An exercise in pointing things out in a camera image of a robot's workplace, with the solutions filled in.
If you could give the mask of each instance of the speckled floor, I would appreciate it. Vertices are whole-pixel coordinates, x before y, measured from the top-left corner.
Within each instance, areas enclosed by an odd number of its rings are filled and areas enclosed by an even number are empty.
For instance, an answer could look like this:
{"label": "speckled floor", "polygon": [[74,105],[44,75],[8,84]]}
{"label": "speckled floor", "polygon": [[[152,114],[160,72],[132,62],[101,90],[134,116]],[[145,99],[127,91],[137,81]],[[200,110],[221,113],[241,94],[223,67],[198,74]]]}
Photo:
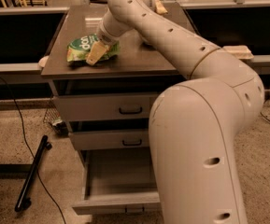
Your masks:
{"label": "speckled floor", "polygon": [[[48,100],[19,101],[26,138],[36,152],[42,135],[53,148],[45,151],[40,176],[50,194],[60,205],[67,224],[137,223],[163,224],[161,213],[142,215],[78,216],[71,205],[81,199],[83,168],[70,140],[58,136],[43,122]],[[270,118],[270,101],[263,109]],[[237,167],[246,204],[249,224],[270,224],[270,124],[258,117],[254,124],[235,139]],[[21,130],[21,119],[11,101],[0,102],[0,163],[31,163]],[[0,224],[64,223],[59,210],[36,179],[30,192],[32,205],[16,213],[23,179],[0,179]]]}

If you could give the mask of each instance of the black stand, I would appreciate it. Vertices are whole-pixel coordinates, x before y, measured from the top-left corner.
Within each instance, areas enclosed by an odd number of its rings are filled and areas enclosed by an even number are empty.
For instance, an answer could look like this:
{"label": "black stand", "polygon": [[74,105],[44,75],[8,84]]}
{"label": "black stand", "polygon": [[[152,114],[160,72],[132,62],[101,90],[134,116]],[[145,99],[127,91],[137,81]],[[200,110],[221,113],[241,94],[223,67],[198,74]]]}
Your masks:
{"label": "black stand", "polygon": [[34,177],[37,172],[40,159],[45,148],[47,150],[50,150],[52,148],[51,143],[48,142],[48,137],[46,135],[44,135],[41,139],[33,164],[31,165],[31,169],[23,184],[19,200],[17,201],[15,206],[16,212],[26,210],[31,205],[31,199],[27,197],[27,194],[31,185],[33,184]]}

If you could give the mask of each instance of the closed drawer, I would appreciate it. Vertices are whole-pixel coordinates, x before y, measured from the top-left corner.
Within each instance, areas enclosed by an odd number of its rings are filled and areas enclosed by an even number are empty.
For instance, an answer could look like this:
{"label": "closed drawer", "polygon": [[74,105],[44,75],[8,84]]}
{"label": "closed drawer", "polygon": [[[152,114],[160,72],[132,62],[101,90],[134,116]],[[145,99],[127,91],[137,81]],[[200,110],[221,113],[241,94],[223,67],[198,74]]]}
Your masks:
{"label": "closed drawer", "polygon": [[158,93],[98,94],[54,97],[65,121],[148,118]]}
{"label": "closed drawer", "polygon": [[160,211],[148,147],[86,152],[84,197],[78,215]]}
{"label": "closed drawer", "polygon": [[148,147],[148,130],[78,132],[69,134],[75,150]]}

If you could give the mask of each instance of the open drawer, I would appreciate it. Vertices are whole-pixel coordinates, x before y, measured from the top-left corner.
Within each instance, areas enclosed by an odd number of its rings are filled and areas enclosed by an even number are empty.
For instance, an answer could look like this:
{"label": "open drawer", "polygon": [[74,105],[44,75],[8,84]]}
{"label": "open drawer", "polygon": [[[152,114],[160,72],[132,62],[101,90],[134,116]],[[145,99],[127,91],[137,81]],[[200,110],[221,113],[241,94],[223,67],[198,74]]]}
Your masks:
{"label": "open drawer", "polygon": [[159,211],[148,147],[86,151],[83,200],[78,215]]}

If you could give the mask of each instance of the black panel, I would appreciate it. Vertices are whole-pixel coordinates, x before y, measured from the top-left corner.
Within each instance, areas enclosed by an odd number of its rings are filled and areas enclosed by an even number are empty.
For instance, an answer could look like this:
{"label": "black panel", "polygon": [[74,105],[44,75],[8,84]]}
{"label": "black panel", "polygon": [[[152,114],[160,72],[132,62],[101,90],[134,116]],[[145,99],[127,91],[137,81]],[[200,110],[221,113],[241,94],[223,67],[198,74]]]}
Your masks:
{"label": "black panel", "polygon": [[270,55],[270,7],[188,9],[199,34],[219,46],[246,45]]}
{"label": "black panel", "polygon": [[63,17],[63,13],[0,15],[0,63],[37,63]]}

